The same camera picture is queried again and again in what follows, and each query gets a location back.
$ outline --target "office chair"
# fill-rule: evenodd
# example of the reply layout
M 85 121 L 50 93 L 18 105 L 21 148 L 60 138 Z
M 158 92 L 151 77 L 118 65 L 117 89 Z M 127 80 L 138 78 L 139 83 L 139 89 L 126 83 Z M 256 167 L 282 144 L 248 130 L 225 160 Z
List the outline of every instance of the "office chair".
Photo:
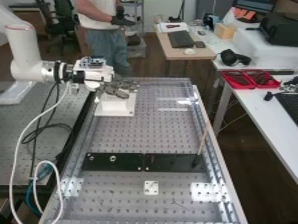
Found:
M 69 17 L 66 14 L 62 13 L 62 11 L 50 12 L 49 3 L 44 2 L 44 0 L 36 0 L 36 4 L 40 8 L 45 20 L 45 33 L 52 39 L 46 47 L 46 52 L 49 52 L 52 47 L 58 46 L 60 55 L 64 56 L 65 44 L 68 42 L 72 42 L 77 46 L 77 40 L 74 35 L 76 23 L 72 20 L 72 16 Z

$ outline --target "person's hand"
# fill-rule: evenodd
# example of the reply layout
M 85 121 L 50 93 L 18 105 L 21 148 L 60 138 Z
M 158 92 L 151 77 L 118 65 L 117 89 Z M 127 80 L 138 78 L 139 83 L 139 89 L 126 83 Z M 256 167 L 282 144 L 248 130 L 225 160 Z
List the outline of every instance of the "person's hand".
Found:
M 119 19 L 115 16 L 111 16 L 111 21 L 110 21 L 111 25 L 118 25 L 118 26 L 134 26 L 135 22 L 127 20 L 127 19 Z

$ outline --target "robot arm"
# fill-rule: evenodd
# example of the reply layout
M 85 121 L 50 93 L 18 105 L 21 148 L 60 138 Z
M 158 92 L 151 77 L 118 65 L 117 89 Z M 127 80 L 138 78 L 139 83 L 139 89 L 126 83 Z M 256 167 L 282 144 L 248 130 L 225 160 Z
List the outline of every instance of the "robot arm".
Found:
M 0 6 L 0 32 L 8 37 L 13 61 L 10 73 L 16 80 L 85 84 L 90 91 L 101 83 L 111 82 L 114 71 L 102 58 L 82 58 L 74 65 L 61 61 L 42 61 L 34 27 Z

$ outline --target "wall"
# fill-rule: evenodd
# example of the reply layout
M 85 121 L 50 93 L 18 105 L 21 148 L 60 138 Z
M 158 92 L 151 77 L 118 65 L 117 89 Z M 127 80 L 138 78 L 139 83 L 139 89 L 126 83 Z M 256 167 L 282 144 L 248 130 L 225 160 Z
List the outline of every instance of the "wall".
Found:
M 9 4 L 21 2 L 33 2 L 33 0 L 1 0 Z M 145 31 L 153 31 L 153 18 L 155 15 L 162 15 L 165 18 L 169 16 L 178 16 L 182 0 L 143 0 L 145 1 Z M 185 4 L 185 21 L 190 22 L 195 17 L 195 1 L 186 0 Z
M 215 1 L 214 15 L 222 19 L 231 8 L 234 0 L 197 0 L 197 18 L 201 19 L 206 12 L 213 12 Z

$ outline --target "keyboard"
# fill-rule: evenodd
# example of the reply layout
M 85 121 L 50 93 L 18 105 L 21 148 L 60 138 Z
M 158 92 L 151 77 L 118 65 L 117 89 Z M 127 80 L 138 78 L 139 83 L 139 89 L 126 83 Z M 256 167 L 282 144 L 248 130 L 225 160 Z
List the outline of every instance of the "keyboard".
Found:
M 276 94 L 275 95 L 279 103 L 282 104 L 287 114 L 292 121 L 298 125 L 298 94 Z
M 193 38 L 187 31 L 167 33 L 173 48 L 191 48 L 194 46 Z

